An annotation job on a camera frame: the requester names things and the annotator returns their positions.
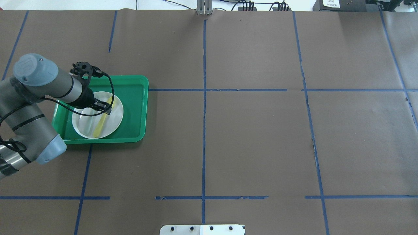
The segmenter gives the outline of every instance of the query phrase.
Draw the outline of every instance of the black band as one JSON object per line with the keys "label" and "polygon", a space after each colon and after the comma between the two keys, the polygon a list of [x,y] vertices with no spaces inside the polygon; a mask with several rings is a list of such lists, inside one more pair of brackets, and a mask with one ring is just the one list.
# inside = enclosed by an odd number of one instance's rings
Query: black band
{"label": "black band", "polygon": [[21,124],[19,124],[19,125],[17,125],[17,126],[15,126],[15,127],[13,127],[13,128],[12,128],[12,131],[15,131],[15,130],[17,130],[17,129],[19,129],[19,128],[23,127],[24,125],[26,125],[26,124],[28,124],[28,123],[30,123],[30,122],[33,122],[33,121],[35,121],[35,120],[37,120],[37,119],[39,119],[39,118],[43,118],[43,117],[45,117],[45,115],[40,114],[40,115],[35,116],[35,117],[31,118],[31,119],[27,119],[26,121],[22,122]]}
{"label": "black band", "polygon": [[74,78],[73,78],[73,77],[71,77],[71,81],[72,81],[72,84],[71,84],[70,89],[67,91],[67,93],[65,93],[63,96],[60,96],[60,97],[54,97],[54,98],[59,99],[59,98],[62,98],[62,97],[64,97],[64,96],[66,96],[66,95],[70,94],[71,90],[72,90],[72,89],[73,89],[73,87],[74,87]]}
{"label": "black band", "polygon": [[[20,149],[19,146],[14,142],[13,138],[10,138],[10,140],[12,141],[12,146],[15,149]],[[20,155],[21,158],[23,158],[25,160],[25,162],[27,162],[28,164],[31,163],[31,161],[21,152],[18,152],[18,154]]]}
{"label": "black band", "polygon": [[3,157],[0,155],[0,172],[5,176],[11,176],[14,173],[18,172],[11,164],[7,163]]}

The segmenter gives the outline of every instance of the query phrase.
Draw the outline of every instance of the white metal plate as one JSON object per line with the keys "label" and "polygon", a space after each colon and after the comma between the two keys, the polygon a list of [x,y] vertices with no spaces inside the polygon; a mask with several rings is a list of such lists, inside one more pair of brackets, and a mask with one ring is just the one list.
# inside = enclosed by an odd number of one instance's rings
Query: white metal plate
{"label": "white metal plate", "polygon": [[245,225],[164,225],[160,235],[245,235]]}

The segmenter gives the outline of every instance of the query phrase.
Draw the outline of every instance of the white label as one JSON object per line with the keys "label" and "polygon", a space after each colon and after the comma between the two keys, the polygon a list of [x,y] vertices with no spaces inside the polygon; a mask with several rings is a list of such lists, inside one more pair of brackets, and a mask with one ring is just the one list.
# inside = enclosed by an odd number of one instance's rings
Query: white label
{"label": "white label", "polygon": [[339,0],[322,0],[322,3],[329,8],[339,8]]}

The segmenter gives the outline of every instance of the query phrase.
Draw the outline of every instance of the white floor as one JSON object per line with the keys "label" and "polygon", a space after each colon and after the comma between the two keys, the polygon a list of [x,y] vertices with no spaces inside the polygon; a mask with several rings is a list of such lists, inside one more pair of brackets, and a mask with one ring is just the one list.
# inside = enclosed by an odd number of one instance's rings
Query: white floor
{"label": "white floor", "polygon": [[[196,8],[196,0],[173,0],[174,2]],[[257,3],[272,3],[273,0],[256,0]],[[286,0],[293,11],[312,11],[315,0]],[[231,10],[233,3],[212,0],[213,8]],[[136,0],[0,0],[0,8],[4,10],[119,10],[136,9]],[[269,4],[256,4],[257,10],[269,10]],[[138,0],[138,10],[184,10],[185,7],[164,0]],[[412,12],[403,3],[396,9],[398,12]]]}

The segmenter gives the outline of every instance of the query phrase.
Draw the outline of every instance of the white plate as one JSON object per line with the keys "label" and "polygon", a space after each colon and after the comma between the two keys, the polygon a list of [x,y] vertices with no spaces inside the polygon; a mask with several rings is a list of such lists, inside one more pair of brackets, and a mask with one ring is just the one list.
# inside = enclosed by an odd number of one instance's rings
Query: white plate
{"label": "white plate", "polygon": [[[112,94],[109,92],[95,92],[94,97],[98,100],[107,102],[107,100],[112,97]],[[110,134],[112,134],[120,125],[123,119],[123,105],[120,99],[115,95],[115,99],[113,101],[114,107],[112,108],[112,111],[110,112],[110,115],[106,117],[106,120],[103,124],[102,133],[99,137],[95,138],[93,137],[93,132],[97,127],[97,124],[99,123],[100,119],[103,115],[107,114],[101,114],[99,116],[94,117],[86,117],[86,116],[80,116],[78,114],[73,113],[72,115],[72,123],[74,130],[81,136],[87,139],[100,139],[103,137],[106,137]],[[85,109],[74,109],[76,112],[80,112],[82,114],[95,114],[98,113],[98,111],[95,111],[91,108],[85,108]]]}

